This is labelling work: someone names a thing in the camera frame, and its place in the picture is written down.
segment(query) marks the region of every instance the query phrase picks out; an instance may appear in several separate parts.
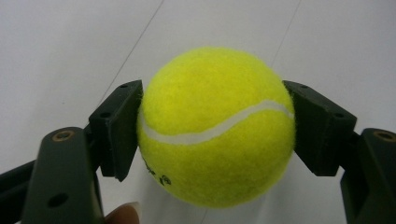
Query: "screw hole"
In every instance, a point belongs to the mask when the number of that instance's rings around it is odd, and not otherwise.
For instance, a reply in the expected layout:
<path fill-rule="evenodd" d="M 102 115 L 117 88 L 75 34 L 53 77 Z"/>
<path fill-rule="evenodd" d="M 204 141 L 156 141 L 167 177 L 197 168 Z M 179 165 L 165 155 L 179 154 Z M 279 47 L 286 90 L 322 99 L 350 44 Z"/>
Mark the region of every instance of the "screw hole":
<path fill-rule="evenodd" d="M 106 119 L 106 118 L 108 118 L 108 117 L 110 117 L 110 116 L 111 116 L 111 113 L 108 113 L 108 112 L 105 112 L 105 113 L 100 114 L 100 117 L 101 117 L 102 119 Z"/>
<path fill-rule="evenodd" d="M 376 131 L 376 132 L 374 132 L 374 135 L 377 138 L 382 139 L 383 141 L 396 142 L 396 135 L 392 134 L 392 133 L 387 133 L 387 132 L 383 132 L 383 131 Z"/>
<path fill-rule="evenodd" d="M 66 141 L 69 138 L 71 138 L 73 135 L 74 135 L 73 131 L 70 130 L 61 131 L 52 136 L 52 141 L 54 142 Z"/>
<path fill-rule="evenodd" d="M 62 204 L 66 203 L 67 199 L 69 197 L 67 196 L 67 194 L 65 193 L 59 193 L 53 197 L 51 197 L 48 201 L 48 207 L 50 208 L 55 208 L 55 207 L 59 207 Z"/>
<path fill-rule="evenodd" d="M 335 115 L 337 118 L 339 118 L 339 119 L 343 119 L 343 118 L 344 118 L 344 115 L 341 114 L 341 113 L 335 113 L 334 115 Z"/>

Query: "white floor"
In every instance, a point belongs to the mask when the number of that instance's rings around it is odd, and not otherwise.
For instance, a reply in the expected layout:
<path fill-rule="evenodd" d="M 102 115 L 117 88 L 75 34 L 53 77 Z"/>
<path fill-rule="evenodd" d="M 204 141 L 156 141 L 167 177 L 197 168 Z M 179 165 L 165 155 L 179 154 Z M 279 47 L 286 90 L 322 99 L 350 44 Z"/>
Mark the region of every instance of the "white floor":
<path fill-rule="evenodd" d="M 0 173 L 35 158 L 41 138 L 84 127 L 117 86 L 145 86 L 166 62 L 200 46 L 257 54 L 359 118 L 356 131 L 396 132 L 393 0 L 68 0 L 0 2 Z M 144 224 L 346 223 L 337 177 L 297 156 L 259 199 L 213 210 L 183 203 L 137 153 L 124 182 L 101 178 L 106 213 L 139 201 Z"/>

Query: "tennis ball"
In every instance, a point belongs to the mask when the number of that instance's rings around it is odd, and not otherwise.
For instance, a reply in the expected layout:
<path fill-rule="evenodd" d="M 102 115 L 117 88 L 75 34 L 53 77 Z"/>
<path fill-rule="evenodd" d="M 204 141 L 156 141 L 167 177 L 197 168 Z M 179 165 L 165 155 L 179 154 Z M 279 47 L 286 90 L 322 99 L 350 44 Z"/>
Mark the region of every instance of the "tennis ball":
<path fill-rule="evenodd" d="M 196 205 L 229 207 L 282 176 L 294 147 L 293 114 L 281 79 L 257 57 L 193 49 L 148 84 L 138 142 L 167 191 Z"/>

